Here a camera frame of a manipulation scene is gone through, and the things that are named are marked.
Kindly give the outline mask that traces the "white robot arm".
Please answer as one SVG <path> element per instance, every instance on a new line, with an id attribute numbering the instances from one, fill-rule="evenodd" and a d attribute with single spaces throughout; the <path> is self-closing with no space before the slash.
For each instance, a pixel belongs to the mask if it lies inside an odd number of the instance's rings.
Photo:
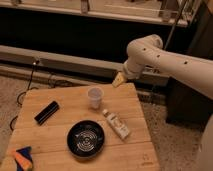
<path id="1" fill-rule="evenodd" d="M 127 45 L 127 55 L 122 70 L 112 82 L 114 87 L 138 79 L 149 65 L 213 100 L 212 60 L 163 50 L 163 41 L 156 34 L 132 40 Z M 195 171 L 213 171 L 213 113 L 202 135 Z"/>

